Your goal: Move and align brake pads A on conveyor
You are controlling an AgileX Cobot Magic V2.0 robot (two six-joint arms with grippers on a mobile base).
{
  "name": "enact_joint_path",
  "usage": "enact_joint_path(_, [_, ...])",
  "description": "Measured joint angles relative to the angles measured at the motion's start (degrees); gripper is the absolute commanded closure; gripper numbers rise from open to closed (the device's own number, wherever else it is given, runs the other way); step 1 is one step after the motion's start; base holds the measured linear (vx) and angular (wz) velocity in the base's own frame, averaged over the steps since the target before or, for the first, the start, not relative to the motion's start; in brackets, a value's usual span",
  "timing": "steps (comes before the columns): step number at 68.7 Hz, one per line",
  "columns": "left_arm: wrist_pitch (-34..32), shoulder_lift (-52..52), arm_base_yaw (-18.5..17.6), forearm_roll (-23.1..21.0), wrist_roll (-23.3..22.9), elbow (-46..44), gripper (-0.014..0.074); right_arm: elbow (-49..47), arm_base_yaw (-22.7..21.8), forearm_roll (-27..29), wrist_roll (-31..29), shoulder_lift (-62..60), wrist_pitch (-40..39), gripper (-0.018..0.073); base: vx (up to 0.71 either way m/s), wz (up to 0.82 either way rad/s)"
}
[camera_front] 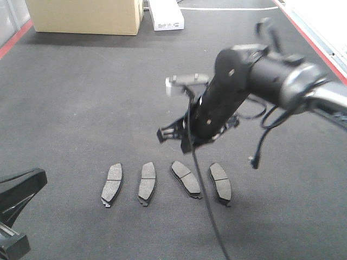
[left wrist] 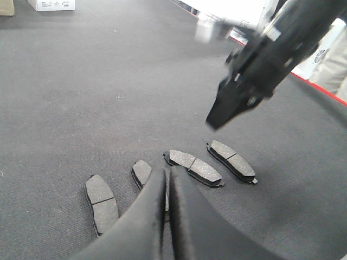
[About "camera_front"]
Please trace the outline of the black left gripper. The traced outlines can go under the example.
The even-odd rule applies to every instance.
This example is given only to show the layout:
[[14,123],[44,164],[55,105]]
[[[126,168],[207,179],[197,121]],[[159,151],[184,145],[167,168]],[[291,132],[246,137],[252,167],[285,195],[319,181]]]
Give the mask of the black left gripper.
[[1,259],[21,259],[30,251],[27,235],[11,227],[46,184],[46,171],[41,168],[1,176]]

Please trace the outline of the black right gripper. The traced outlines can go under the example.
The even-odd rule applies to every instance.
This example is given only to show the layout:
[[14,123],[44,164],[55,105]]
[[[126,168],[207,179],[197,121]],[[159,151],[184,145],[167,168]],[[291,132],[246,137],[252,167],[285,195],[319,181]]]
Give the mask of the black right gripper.
[[[250,94],[248,78],[253,64],[268,54],[263,44],[235,45],[223,49],[215,60],[215,75],[190,112],[190,130],[195,147],[213,142],[224,131],[226,122]],[[157,131],[159,142],[181,140],[186,133],[185,119],[179,118]]]

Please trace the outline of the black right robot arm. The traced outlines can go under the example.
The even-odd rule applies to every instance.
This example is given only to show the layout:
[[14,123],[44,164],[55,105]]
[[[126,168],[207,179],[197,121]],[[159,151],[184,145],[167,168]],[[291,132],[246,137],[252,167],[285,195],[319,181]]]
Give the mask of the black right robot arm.
[[285,56],[262,44],[236,45],[216,57],[214,76],[174,75],[165,81],[167,95],[187,94],[187,112],[166,127],[158,140],[181,141],[184,153],[209,144],[237,126],[238,108],[255,95],[284,110],[284,118],[312,111],[346,127],[346,87],[330,81],[302,56]]

